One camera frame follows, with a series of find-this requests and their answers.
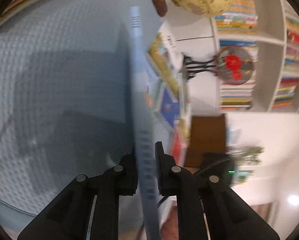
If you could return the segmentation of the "light blue Tang poetry book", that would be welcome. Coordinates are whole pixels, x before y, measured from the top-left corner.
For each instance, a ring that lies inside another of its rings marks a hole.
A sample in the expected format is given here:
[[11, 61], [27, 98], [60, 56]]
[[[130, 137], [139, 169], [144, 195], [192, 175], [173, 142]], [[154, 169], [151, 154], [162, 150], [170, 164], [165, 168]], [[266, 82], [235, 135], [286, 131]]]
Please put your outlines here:
[[146, 239], [160, 239], [154, 142], [152, 139], [150, 109], [147, 102], [148, 62], [143, 51], [143, 33], [139, 7], [130, 8], [129, 22], [133, 129], [143, 219]]

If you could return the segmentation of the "scattered picture books pile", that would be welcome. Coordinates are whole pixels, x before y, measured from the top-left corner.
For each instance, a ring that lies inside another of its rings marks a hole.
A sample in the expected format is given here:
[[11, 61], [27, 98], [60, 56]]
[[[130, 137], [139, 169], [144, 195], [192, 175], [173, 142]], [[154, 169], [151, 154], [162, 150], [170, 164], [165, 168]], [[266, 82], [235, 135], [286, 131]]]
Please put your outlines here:
[[152, 111], [153, 139], [165, 153], [183, 166], [191, 128], [191, 102], [183, 55], [176, 46], [171, 26], [164, 22], [147, 52], [148, 104]]

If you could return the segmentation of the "potted green plant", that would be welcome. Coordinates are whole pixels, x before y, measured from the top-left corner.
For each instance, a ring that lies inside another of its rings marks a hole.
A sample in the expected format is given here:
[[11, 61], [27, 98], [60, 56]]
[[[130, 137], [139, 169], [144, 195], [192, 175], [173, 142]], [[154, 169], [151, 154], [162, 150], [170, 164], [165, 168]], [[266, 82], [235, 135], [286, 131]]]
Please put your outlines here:
[[257, 166], [262, 162], [260, 155], [264, 152], [261, 146], [231, 147], [228, 154], [234, 159], [237, 166]]

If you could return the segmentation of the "brown wooden cabinet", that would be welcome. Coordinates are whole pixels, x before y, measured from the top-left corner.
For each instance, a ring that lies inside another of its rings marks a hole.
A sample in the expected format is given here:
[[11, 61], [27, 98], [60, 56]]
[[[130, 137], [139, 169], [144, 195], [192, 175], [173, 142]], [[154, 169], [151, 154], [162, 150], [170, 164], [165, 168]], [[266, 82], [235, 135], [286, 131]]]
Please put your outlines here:
[[184, 166], [198, 167], [205, 159], [205, 153], [226, 152], [226, 117], [193, 116], [190, 143], [187, 148]]

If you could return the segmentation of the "lower shelf book row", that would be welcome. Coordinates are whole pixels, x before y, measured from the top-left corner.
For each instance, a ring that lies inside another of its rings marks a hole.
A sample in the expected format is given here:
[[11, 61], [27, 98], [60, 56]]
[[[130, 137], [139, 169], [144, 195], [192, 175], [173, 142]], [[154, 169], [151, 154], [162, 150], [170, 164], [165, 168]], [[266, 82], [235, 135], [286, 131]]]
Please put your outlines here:
[[[258, 46], [255, 42], [239, 41], [239, 40], [220, 40], [220, 49], [227, 46], [238, 46], [245, 49], [251, 56], [252, 61], [258, 61]], [[229, 85], [221, 78], [219, 82], [220, 88], [220, 101], [219, 106], [221, 110], [249, 110], [252, 106], [252, 94], [254, 86], [256, 85], [256, 69], [252, 78], [238, 86]]]

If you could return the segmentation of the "black fan stand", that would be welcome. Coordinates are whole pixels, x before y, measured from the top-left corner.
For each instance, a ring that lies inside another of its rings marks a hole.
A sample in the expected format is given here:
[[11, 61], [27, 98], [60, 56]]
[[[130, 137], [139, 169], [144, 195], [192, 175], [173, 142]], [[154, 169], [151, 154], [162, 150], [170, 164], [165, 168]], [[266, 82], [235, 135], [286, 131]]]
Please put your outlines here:
[[187, 80], [190, 80], [197, 74], [204, 72], [212, 73], [214, 76], [217, 76], [216, 56], [208, 61], [197, 61], [194, 60], [193, 57], [185, 54], [183, 55], [180, 73], [186, 77]]

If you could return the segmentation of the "red flower embroidered fan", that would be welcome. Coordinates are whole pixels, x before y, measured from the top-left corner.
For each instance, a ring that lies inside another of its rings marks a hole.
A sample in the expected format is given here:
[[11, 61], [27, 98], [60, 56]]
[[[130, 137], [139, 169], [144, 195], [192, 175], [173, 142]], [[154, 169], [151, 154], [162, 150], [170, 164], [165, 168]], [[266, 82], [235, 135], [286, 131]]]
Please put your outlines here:
[[255, 70], [250, 54], [238, 46], [223, 47], [216, 56], [216, 74], [229, 85], [248, 82]]

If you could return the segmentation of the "light blue quilted mat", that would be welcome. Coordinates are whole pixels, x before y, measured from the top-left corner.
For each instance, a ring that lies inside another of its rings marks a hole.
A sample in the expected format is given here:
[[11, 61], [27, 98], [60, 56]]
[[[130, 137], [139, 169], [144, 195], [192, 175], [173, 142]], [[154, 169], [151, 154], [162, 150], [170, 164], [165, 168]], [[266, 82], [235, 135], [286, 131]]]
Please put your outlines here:
[[0, 27], [0, 225], [12, 237], [79, 174], [133, 146], [129, 11], [151, 0], [40, 0]]

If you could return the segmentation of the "orange yellow book row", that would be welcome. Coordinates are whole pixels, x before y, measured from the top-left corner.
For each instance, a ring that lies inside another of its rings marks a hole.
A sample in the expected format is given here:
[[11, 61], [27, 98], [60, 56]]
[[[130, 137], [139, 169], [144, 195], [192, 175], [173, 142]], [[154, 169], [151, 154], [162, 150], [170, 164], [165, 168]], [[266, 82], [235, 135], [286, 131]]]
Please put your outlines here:
[[258, 15], [254, 0], [230, 0], [229, 10], [214, 20], [219, 34], [257, 34]]

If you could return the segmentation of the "white bookshelf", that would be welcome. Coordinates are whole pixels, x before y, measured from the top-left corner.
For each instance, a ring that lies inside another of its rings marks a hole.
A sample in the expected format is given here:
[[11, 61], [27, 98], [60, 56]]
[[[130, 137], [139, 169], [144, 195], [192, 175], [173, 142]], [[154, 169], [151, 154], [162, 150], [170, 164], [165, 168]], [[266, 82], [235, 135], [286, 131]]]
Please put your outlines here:
[[286, 0], [254, 0], [257, 34], [219, 34], [212, 19], [217, 49], [220, 40], [255, 42], [256, 85], [249, 110], [227, 112], [299, 112], [299, 16]]

